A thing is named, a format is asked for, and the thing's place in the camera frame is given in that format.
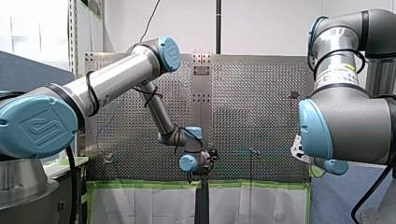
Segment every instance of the black cable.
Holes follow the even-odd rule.
[[[66,148],[67,157],[70,166],[70,178],[72,182],[72,204],[70,210],[70,224],[75,224],[77,215],[77,200],[78,200],[78,183],[77,183],[77,169],[73,156],[73,150],[70,146]]]
[[[99,100],[95,93],[95,90],[93,89],[93,87],[91,85],[91,74],[92,73],[93,73],[93,71],[90,71],[87,73],[87,76],[85,76],[85,79],[87,80],[86,82],[87,82],[87,86],[88,86],[88,91],[90,92],[90,95],[94,100],[93,112],[90,114],[90,117],[95,116],[99,111]]]
[[[326,19],[329,19],[329,18],[328,18],[328,17],[325,17],[325,16],[321,16],[321,17],[317,18],[317,20],[316,20],[316,21],[314,22],[314,24],[312,25],[311,31],[309,32],[310,37],[309,37],[309,41],[308,41],[308,52],[307,52],[307,55],[306,55],[306,59],[307,59],[307,62],[308,62],[308,67],[309,67],[309,69],[311,69],[312,72],[314,71],[314,68],[312,67],[310,56],[313,55],[312,47],[314,46],[315,32],[316,32],[316,30],[317,30],[317,26],[318,26],[323,20],[326,20]]]
[[[373,192],[379,187],[379,185],[382,183],[382,181],[387,177],[389,174],[390,170],[394,166],[394,162],[385,168],[385,170],[382,172],[382,174],[378,177],[378,179],[374,182],[374,184],[370,187],[369,190],[361,197],[361,199],[355,204],[353,207],[350,215],[352,216],[353,221],[355,224],[360,224],[359,221],[356,219],[356,213],[358,210],[361,208],[361,206],[367,201],[367,199],[373,194]]]
[[[315,65],[315,69],[314,69],[314,80],[315,80],[315,81],[317,80],[317,72],[318,72],[318,68],[319,68],[320,64],[323,63],[323,61],[324,61],[325,59],[327,59],[328,57],[332,56],[332,54],[334,54],[334,53],[336,53],[336,52],[342,52],[342,51],[352,52],[352,53],[354,53],[356,56],[358,56],[358,58],[361,59],[361,68],[358,70],[358,73],[357,73],[357,74],[359,74],[359,73],[364,69],[364,67],[366,66],[366,59],[364,58],[364,55],[361,54],[360,51],[358,51],[358,50],[356,50],[356,49],[335,49],[335,50],[329,51],[328,53],[326,53],[325,55],[323,55],[323,56],[318,60],[317,64]]]
[[[141,90],[139,90],[138,88],[135,88],[135,87],[133,87],[132,89],[134,89],[135,91],[138,91],[138,92],[142,92],[142,93],[150,94],[150,95],[151,95],[151,96],[148,98],[148,100],[145,102],[145,107],[148,106],[149,101],[152,100],[152,98],[154,98],[154,96],[157,95],[157,96],[159,96],[160,98],[163,98],[163,96],[162,96],[161,94],[157,93],[157,91],[158,91],[158,86],[155,87],[154,92],[141,91]]]
[[[175,135],[174,135],[174,144],[175,144],[174,154],[176,154],[176,152],[177,152],[178,143],[180,142],[180,135],[181,135],[182,130],[185,131],[186,133],[189,133],[193,138],[195,138],[195,140],[197,140],[201,144],[201,147],[204,146],[204,143],[201,141],[201,139],[199,139],[197,136],[195,136],[195,134],[193,134],[192,132],[190,132],[189,130],[187,130],[184,127],[179,127],[176,124],[175,124],[175,126],[177,127],[177,133],[175,133]]]
[[[146,36],[146,34],[148,33],[149,30],[149,25],[151,23],[152,18],[154,17],[155,11],[157,10],[158,5],[160,4],[161,0],[158,0],[157,4],[155,4],[154,10],[152,10],[151,16],[149,17],[148,20],[148,25],[146,26],[146,30],[145,33],[143,33],[142,37],[140,38],[140,43],[142,43],[143,38]]]
[[[26,92],[24,91],[1,91],[0,92],[0,101],[15,98],[21,95],[24,95]]]

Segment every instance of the metal stand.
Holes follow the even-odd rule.
[[[209,184],[208,176],[201,177],[201,188],[195,191],[194,224],[209,224]]]

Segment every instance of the perforated metal panel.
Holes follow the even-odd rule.
[[[97,70],[124,54],[87,54],[86,57],[87,69]],[[190,124],[191,63],[184,61],[177,72],[165,74],[155,83],[173,122],[182,126]],[[158,143],[158,130],[138,92],[128,91],[106,105],[88,125],[91,126],[86,127],[88,148],[98,153],[90,160],[89,179],[185,178],[178,168],[181,150],[174,155],[173,147]]]
[[[97,70],[124,54],[86,57],[86,68]],[[290,155],[298,132],[298,102],[306,96],[305,57],[212,55],[205,62],[207,76],[194,74],[200,66],[196,57],[182,59],[177,72],[156,83],[173,122],[201,125],[205,142],[219,151],[210,178],[307,180],[306,167]],[[173,147],[161,146],[157,133],[139,94],[128,91],[87,124],[88,151],[98,151],[88,178],[184,180],[178,168],[181,150],[174,155]]]
[[[304,57],[213,56],[209,145],[220,160],[212,178],[308,178],[290,155],[306,76]]]

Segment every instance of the blue end cap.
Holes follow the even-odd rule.
[[[197,137],[198,139],[202,139],[202,129],[201,129],[201,127],[186,127],[186,129],[190,132],[190,133],[192,133],[192,134],[194,134],[195,135],[195,137]]]
[[[346,161],[329,160],[324,162],[324,169],[332,175],[343,175],[348,168],[349,165]]]
[[[312,100],[300,102],[300,130],[303,151],[311,157],[332,158],[332,137],[326,120]]]
[[[70,145],[77,130],[73,109],[53,97],[26,96],[0,106],[0,152],[10,157],[55,155]]]
[[[176,41],[170,36],[162,36],[158,39],[158,48],[166,71],[175,72],[181,63],[180,50]]]
[[[184,155],[178,162],[184,172],[194,172],[198,169],[198,161],[192,155]]]

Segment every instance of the cable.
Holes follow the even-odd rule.
[[[321,63],[323,63],[323,61],[325,59],[327,59],[328,57],[332,56],[332,54],[336,53],[336,52],[341,52],[341,51],[347,51],[347,52],[352,52],[354,53],[356,56],[358,56],[358,58],[361,59],[361,68],[358,70],[357,74],[359,74],[364,67],[366,66],[366,59],[364,58],[364,55],[361,54],[358,50],[356,49],[335,49],[332,51],[329,51],[328,53],[326,53],[325,55],[323,55],[317,62],[317,64],[315,65],[315,69],[314,69],[314,80],[317,80],[317,72],[318,72],[318,68],[320,66]]]
[[[95,90],[93,89],[92,85],[91,85],[91,74],[93,73],[93,71],[89,71],[87,73],[87,76],[85,76],[86,82],[87,82],[87,86],[88,86],[88,91],[91,95],[91,97],[94,100],[94,105],[93,105],[93,112],[90,114],[90,117],[95,116],[98,111],[99,111],[99,100],[98,97],[95,93]]]
[[[204,143],[202,143],[201,139],[199,139],[197,136],[195,136],[195,134],[191,133],[189,130],[187,130],[184,127],[179,127],[175,124],[175,127],[177,127],[177,133],[175,133],[174,135],[174,144],[175,144],[175,151],[174,154],[176,155],[177,149],[178,149],[178,143],[180,142],[180,136],[181,136],[181,130],[185,131],[186,133],[189,133],[192,137],[195,138],[195,140],[197,140],[200,144],[201,147],[204,146]]]
[[[311,172],[311,175],[314,177],[314,178],[316,178],[316,179],[321,179],[323,176],[325,176],[326,175],[326,170],[323,170],[323,174],[321,174],[321,175],[315,175],[315,173],[314,173],[314,171],[312,170],[312,163],[314,163],[315,164],[315,162],[314,162],[314,158],[310,158],[310,164],[309,164],[309,171]]]
[[[160,98],[163,98],[163,96],[162,96],[161,94],[157,93],[158,86],[155,87],[154,92],[141,91],[141,90],[139,90],[138,88],[135,88],[135,87],[132,87],[132,89],[134,89],[135,91],[138,91],[138,92],[142,92],[142,93],[150,94],[150,95],[151,95],[151,96],[148,98],[148,100],[145,102],[145,108],[148,106],[150,100],[152,100],[152,99],[154,98],[154,96],[157,95],[157,96],[159,96]]]
[[[66,148],[66,153],[69,159],[70,177],[72,183],[72,204],[70,210],[70,224],[74,224],[76,222],[77,200],[78,200],[77,169],[74,161],[73,150],[70,146]]]
[[[311,31],[309,32],[310,37],[309,37],[309,41],[308,41],[308,52],[306,55],[306,59],[308,62],[308,67],[309,67],[309,69],[311,69],[312,72],[314,71],[314,68],[312,67],[310,56],[313,55],[312,47],[314,46],[314,36],[316,34],[316,30],[317,30],[318,26],[320,25],[320,23],[326,19],[329,19],[329,18],[325,17],[325,16],[321,16],[321,17],[317,18],[317,20],[312,25]]]
[[[152,18],[154,17],[155,11],[157,10],[157,7],[158,7],[158,5],[160,4],[160,2],[161,2],[161,0],[158,0],[157,4],[155,4],[154,9],[152,10],[151,16],[149,17],[149,20],[148,20],[148,25],[146,26],[145,33],[143,33],[142,37],[140,37],[140,43],[142,43],[143,38],[144,38],[144,37],[146,36],[146,34],[148,33],[149,25],[150,25],[150,23],[151,23]]]
[[[361,199],[355,204],[353,207],[350,215],[352,216],[353,221],[355,224],[360,224],[359,221],[356,219],[356,213],[358,210],[361,208],[361,206],[366,202],[366,200],[373,194],[373,192],[379,187],[379,185],[382,183],[382,181],[387,177],[389,174],[390,170],[394,166],[395,160],[391,164],[385,168],[385,170],[382,172],[382,174],[378,177],[378,179],[374,182],[374,184],[370,187],[369,190],[361,197]]]

